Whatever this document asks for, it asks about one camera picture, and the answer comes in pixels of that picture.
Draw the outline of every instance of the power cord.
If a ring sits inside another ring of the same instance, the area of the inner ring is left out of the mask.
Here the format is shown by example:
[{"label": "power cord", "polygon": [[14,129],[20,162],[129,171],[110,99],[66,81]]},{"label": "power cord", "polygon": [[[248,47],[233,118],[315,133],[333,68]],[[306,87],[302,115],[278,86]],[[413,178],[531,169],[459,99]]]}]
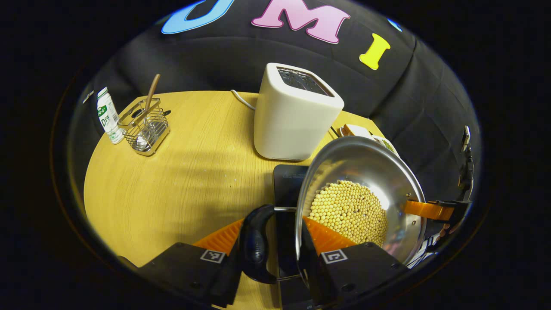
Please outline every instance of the power cord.
[{"label": "power cord", "polygon": [[248,102],[246,102],[243,98],[241,98],[241,96],[239,96],[239,94],[235,91],[235,90],[230,90],[234,96],[239,100],[241,101],[244,105],[248,106],[249,108],[253,109],[253,110],[256,110],[254,106],[250,105]]}]

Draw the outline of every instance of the round table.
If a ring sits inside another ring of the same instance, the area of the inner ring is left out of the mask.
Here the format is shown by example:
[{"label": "round table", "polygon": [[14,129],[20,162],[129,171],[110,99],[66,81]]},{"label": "round table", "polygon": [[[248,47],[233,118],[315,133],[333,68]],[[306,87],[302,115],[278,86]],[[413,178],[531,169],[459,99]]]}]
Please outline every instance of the round table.
[{"label": "round table", "polygon": [[[240,93],[255,106],[258,94]],[[272,171],[279,164],[309,165],[337,136],[331,129],[312,156],[302,162],[261,157],[253,145],[254,111],[231,92],[156,94],[170,110],[171,132],[156,154],[137,154],[126,140],[113,145],[104,134],[88,164],[84,183],[86,216],[116,254],[141,267],[176,242],[192,244],[274,202]],[[122,115],[135,101],[120,112]],[[333,123],[366,127],[383,136],[366,118],[342,111]],[[267,226],[268,270],[277,274],[273,219]],[[241,274],[233,309],[279,309],[277,285]]]}]

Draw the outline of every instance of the letter m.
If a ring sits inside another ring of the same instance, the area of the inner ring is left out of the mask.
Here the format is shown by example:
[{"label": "letter m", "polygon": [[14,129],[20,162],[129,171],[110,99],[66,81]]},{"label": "letter m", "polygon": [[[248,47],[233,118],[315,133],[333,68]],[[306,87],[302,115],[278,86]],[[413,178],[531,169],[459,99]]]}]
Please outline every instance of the letter m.
[{"label": "letter m", "polygon": [[280,28],[283,26],[280,19],[283,11],[293,30],[299,30],[316,20],[316,24],[308,28],[306,33],[333,44],[339,43],[337,37],[339,28],[345,19],[350,18],[348,13],[332,6],[321,6],[309,10],[302,0],[271,0],[262,16],[253,19],[252,24],[259,27]]}]

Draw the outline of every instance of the white bottle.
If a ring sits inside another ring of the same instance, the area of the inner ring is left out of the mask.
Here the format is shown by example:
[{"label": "white bottle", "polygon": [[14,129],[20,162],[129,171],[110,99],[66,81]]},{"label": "white bottle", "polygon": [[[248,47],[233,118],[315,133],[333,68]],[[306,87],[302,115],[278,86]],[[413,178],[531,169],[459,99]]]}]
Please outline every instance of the white bottle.
[{"label": "white bottle", "polygon": [[105,87],[98,93],[98,117],[111,142],[117,144],[125,137],[126,131],[117,126],[118,113],[113,105],[111,95],[107,91],[107,87]]}]

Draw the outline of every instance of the wire utensil holder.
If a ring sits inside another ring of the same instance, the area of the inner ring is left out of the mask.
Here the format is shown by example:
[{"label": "wire utensil holder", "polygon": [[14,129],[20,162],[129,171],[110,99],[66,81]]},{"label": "wire utensil holder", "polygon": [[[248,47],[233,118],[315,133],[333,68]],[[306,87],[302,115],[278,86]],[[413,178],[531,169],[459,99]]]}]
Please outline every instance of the wire utensil holder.
[{"label": "wire utensil holder", "polygon": [[126,130],[125,138],[128,144],[138,154],[151,156],[170,132],[163,109],[159,106],[161,99],[152,98],[148,111],[144,111],[146,99],[141,100],[118,121],[118,125]]}]

